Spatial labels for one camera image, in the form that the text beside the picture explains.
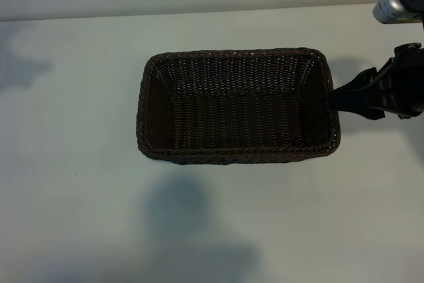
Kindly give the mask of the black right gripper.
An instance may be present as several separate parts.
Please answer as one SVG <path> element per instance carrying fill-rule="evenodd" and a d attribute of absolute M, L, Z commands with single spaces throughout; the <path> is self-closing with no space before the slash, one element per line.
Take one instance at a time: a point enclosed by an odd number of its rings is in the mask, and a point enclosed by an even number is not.
<path fill-rule="evenodd" d="M 367 88 L 368 106 L 356 96 Z M 402 119 L 423 112 L 423 49 L 418 42 L 394 49 L 394 57 L 377 72 L 369 68 L 329 94 L 329 107 L 369 120 L 385 117 L 385 111 Z"/>

